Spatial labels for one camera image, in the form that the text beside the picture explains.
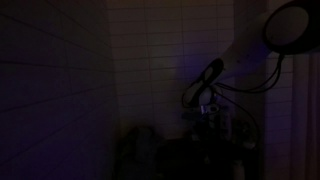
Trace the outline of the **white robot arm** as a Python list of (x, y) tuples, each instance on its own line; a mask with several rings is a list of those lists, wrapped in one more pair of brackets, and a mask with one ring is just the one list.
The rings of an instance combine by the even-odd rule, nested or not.
[(249, 73), (273, 52), (284, 57), (317, 52), (319, 48), (320, 0), (292, 0), (251, 21), (228, 49), (192, 82), (182, 95), (182, 105), (198, 108), (211, 104), (214, 84)]

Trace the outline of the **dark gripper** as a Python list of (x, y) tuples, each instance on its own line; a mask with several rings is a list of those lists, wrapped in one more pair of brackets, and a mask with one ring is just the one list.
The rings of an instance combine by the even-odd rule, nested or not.
[(230, 126), (229, 108), (218, 103), (188, 109), (182, 114), (182, 118), (194, 122), (208, 123), (210, 127)]

